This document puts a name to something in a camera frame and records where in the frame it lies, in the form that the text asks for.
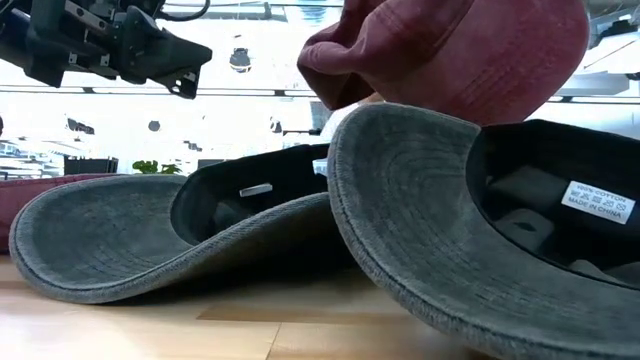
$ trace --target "wooden table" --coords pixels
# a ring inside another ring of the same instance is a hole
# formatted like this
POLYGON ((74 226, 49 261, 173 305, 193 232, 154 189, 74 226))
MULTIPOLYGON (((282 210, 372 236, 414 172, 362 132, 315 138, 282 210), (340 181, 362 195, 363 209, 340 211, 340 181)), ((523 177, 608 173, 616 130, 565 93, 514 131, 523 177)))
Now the wooden table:
POLYGON ((474 359, 353 270, 322 281, 118 306, 57 302, 0 257, 0 358, 474 359))

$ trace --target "red cap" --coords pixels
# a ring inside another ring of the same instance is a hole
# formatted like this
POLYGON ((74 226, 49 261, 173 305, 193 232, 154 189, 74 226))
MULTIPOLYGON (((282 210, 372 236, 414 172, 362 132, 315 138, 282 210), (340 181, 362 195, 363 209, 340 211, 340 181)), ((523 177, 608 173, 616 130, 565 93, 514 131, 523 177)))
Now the red cap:
POLYGON ((298 68, 335 110, 374 91, 477 124, 519 122, 586 51, 582 0, 345 0, 298 68))

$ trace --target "wooden surface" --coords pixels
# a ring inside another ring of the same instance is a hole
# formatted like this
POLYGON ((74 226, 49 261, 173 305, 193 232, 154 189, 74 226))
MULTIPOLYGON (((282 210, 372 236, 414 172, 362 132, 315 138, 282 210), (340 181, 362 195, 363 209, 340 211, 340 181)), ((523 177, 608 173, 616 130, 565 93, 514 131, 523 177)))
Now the wooden surface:
POLYGON ((487 357, 415 320, 359 271, 118 306, 57 302, 0 257, 0 358, 401 360, 487 357))

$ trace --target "green plant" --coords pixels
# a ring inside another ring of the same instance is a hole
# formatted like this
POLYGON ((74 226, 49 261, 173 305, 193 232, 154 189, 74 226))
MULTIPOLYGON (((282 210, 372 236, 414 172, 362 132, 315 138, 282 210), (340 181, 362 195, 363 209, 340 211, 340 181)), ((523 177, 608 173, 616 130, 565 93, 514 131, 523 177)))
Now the green plant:
MULTIPOLYGON (((180 174, 182 170, 174 164, 162 164, 160 174, 180 174)), ((158 174, 158 162, 153 161, 136 161, 133 163, 133 169, 138 170, 143 174, 158 174)))

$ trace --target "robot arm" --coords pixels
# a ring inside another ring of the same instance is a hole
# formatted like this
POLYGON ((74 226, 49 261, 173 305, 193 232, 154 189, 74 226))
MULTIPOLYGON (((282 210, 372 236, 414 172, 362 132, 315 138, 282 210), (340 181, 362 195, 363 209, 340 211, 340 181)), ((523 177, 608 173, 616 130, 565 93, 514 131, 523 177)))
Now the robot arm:
POLYGON ((88 72, 138 85, 150 79, 193 99, 212 51, 158 28, 155 19, 168 18, 163 5, 164 0, 0 0, 0 59, 53 87, 60 87, 66 71, 88 72))

